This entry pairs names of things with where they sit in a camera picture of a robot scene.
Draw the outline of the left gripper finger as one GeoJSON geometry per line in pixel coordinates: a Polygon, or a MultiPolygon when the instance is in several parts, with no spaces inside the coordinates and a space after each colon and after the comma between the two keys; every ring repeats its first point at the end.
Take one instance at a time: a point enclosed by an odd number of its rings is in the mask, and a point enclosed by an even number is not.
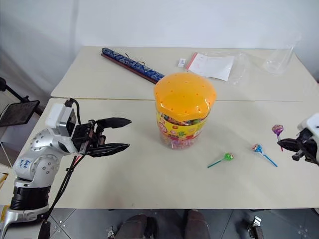
{"type": "Polygon", "coordinates": [[[96,147],[89,148],[86,151],[86,155],[89,155],[91,157],[104,157],[104,156],[110,156],[116,153],[119,153],[121,151],[124,151],[127,149],[130,145],[125,143],[107,143],[107,144],[101,144],[96,147]]]}
{"type": "Polygon", "coordinates": [[[124,127],[128,124],[131,124],[132,121],[126,118],[107,118],[107,119],[99,119],[96,121],[98,127],[105,128],[120,128],[124,127]]]}

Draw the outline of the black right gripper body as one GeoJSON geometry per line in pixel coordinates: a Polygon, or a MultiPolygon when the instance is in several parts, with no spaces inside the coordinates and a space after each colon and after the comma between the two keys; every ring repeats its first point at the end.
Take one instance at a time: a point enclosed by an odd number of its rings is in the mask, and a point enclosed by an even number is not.
{"type": "Polygon", "coordinates": [[[296,153],[292,156],[294,161],[299,161],[303,156],[306,162],[318,165],[318,146],[313,139],[314,134],[309,129],[303,129],[295,139],[296,153]]]}

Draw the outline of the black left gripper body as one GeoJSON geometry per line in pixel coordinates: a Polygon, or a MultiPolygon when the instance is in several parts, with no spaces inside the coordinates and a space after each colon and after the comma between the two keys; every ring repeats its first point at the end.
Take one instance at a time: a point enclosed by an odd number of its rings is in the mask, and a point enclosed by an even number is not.
{"type": "Polygon", "coordinates": [[[104,119],[89,120],[86,124],[76,126],[72,142],[80,154],[93,156],[98,147],[105,143],[106,137],[103,131],[104,119]]]}

